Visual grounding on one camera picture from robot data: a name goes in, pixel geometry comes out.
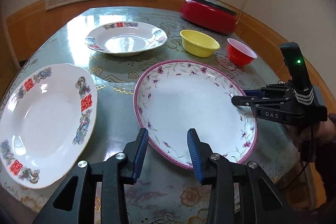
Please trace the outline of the person's right hand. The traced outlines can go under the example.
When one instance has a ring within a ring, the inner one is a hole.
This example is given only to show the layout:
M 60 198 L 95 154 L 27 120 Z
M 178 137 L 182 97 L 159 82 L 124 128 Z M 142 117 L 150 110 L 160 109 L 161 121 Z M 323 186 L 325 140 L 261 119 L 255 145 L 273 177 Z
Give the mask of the person's right hand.
M 285 125 L 289 136 L 292 139 L 294 146 L 297 149 L 301 148 L 303 141 L 311 139 L 311 127 L 299 129 L 293 126 Z M 321 143 L 335 143 L 335 113 L 328 115 L 327 121 L 318 122 L 313 126 L 313 137 Z

